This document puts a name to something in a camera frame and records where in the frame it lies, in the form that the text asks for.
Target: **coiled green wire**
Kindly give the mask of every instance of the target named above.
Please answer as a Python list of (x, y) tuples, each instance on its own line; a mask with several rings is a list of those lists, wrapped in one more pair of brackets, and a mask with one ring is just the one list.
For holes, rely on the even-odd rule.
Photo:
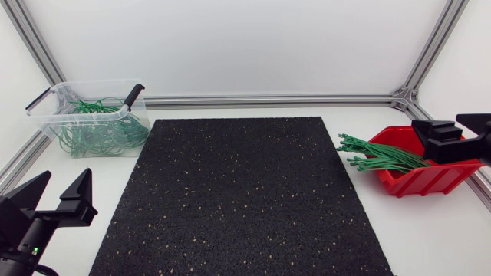
[[(95, 103), (82, 100), (70, 102), (74, 106), (72, 113), (110, 113), (119, 107), (102, 104), (104, 98)], [(145, 143), (149, 130), (140, 123), (140, 119), (129, 113), (126, 117), (113, 121), (68, 123), (61, 126), (58, 134), (60, 147), (72, 157), (83, 157), (88, 153), (102, 156), (117, 156), (127, 149), (133, 149)]]
[(336, 150), (374, 156), (374, 158), (360, 158), (357, 156), (353, 159), (348, 158), (350, 165), (358, 166), (358, 171), (395, 169), (402, 173), (408, 173), (412, 169), (431, 166), (421, 156), (409, 153), (405, 149), (396, 146), (370, 143), (347, 134), (339, 134), (338, 137), (344, 138), (344, 140), (341, 141), (342, 146)]

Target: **aluminum frame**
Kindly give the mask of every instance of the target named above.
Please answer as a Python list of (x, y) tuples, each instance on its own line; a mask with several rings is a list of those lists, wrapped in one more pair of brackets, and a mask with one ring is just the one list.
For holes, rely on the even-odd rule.
[[(418, 89), (447, 42), (469, 0), (448, 0), (407, 80), (389, 94), (329, 94), (255, 97), (150, 97), (149, 110), (246, 107), (393, 107), (411, 119), (431, 120)], [(0, 0), (32, 57), (51, 85), (66, 81), (22, 0)], [(50, 140), (38, 131), (0, 172), (0, 195), (13, 189)], [(491, 180), (479, 170), (468, 184), (491, 211)]]

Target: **white table surface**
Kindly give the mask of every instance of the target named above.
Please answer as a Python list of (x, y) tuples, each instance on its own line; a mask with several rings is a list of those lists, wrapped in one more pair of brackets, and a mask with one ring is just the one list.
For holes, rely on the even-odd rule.
[[(336, 146), (338, 133), (369, 140), (385, 127), (410, 125), (403, 113), (388, 107), (152, 110), (149, 116), (151, 123), (179, 118), (320, 116)], [(491, 275), (491, 213), (466, 183), (449, 195), (399, 199), (385, 192), (374, 173), (349, 166), (345, 160), (352, 154), (340, 155), (395, 275)], [(93, 204), (99, 215), (90, 227), (58, 229), (40, 264), (61, 276), (88, 275), (136, 161), (121, 157), (71, 159), (57, 143), (42, 153), (21, 181), (45, 170), (52, 172), (38, 210), (56, 209), (59, 195), (89, 167)]]

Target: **white backdrop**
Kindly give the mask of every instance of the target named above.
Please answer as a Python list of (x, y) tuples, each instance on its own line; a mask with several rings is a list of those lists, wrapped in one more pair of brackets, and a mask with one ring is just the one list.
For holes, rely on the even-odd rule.
[(469, 1), (420, 88), (422, 107), (439, 120), (455, 120), (458, 113), (491, 113), (489, 11), (491, 1)]
[(147, 95), (388, 94), (446, 0), (26, 0), (70, 81)]
[(18, 152), (37, 127), (24, 122), (24, 108), (49, 83), (39, 70), (3, 8), (0, 8), (0, 169)]

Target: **black cable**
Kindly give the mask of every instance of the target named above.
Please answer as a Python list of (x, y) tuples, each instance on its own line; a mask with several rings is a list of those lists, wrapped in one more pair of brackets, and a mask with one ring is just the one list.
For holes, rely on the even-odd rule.
[(42, 265), (42, 264), (38, 264), (38, 266), (36, 266), (36, 269), (35, 269), (37, 272), (43, 274), (43, 275), (46, 275), (46, 276), (60, 276), (58, 275), (58, 273), (56, 273), (56, 271), (54, 271), (53, 269), (45, 266), (45, 265)]

